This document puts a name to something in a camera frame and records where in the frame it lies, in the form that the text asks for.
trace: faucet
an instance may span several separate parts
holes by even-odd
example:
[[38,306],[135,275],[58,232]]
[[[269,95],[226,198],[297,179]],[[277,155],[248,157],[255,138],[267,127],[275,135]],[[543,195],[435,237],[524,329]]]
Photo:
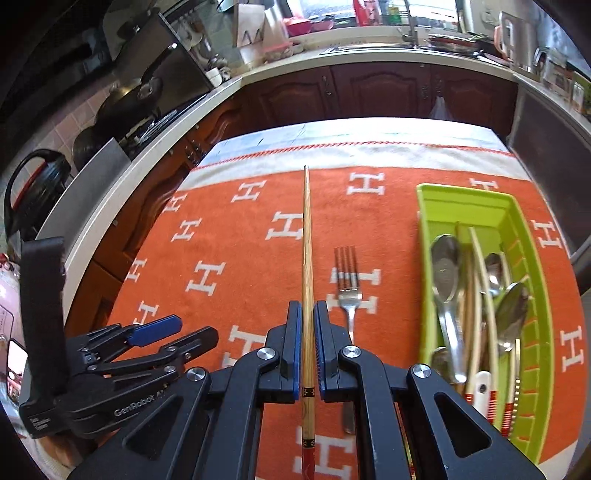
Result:
[[406,6],[408,13],[408,35],[403,35],[402,41],[409,42],[413,47],[418,47],[417,27],[414,24],[414,18],[410,14],[410,5],[408,0],[404,0],[404,5]]

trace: wooden cabinet door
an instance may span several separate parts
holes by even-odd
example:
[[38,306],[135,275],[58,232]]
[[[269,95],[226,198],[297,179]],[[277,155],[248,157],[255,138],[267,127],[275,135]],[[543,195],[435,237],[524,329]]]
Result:
[[156,218],[192,168],[182,138],[154,166],[107,230],[94,260],[124,281]]
[[248,122],[246,103],[238,93],[209,112],[187,132],[185,138],[193,148],[206,154],[216,143],[252,131],[254,126]]
[[104,327],[107,324],[121,281],[91,260],[68,314],[67,337]]
[[245,95],[258,129],[339,117],[330,68],[302,70],[253,83]]
[[484,73],[433,65],[433,96],[445,99],[456,122],[492,129],[502,140],[511,132],[517,84]]
[[428,117],[430,66],[422,63],[352,63],[331,67],[343,118]]

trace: sink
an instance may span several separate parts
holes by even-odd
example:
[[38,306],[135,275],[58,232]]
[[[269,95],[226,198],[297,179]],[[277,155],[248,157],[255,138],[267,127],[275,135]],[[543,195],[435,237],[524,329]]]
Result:
[[327,55],[329,53],[338,53],[341,51],[368,51],[368,50],[413,50],[413,47],[408,43],[360,43],[355,45],[340,45],[337,47],[330,47],[320,55]]

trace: fork tines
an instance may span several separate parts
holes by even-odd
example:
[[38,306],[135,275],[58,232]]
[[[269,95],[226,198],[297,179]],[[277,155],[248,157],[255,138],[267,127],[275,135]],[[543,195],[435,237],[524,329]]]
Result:
[[335,248],[336,281],[339,290],[359,288],[355,247]]

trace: green plastic basket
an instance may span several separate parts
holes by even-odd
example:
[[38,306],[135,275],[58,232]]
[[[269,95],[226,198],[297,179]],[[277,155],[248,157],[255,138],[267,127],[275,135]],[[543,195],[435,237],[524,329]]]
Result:
[[[519,204],[505,193],[421,184],[417,187],[423,251],[423,314],[420,361],[430,364],[443,345],[433,300],[431,244],[444,233],[470,243],[469,226],[484,256],[504,251],[513,281],[522,281],[531,294],[528,319],[521,334],[521,389],[511,442],[535,463],[540,460],[548,427],[554,387],[552,317],[540,259]],[[499,392],[495,426],[500,429],[509,372],[509,355],[499,360]]]

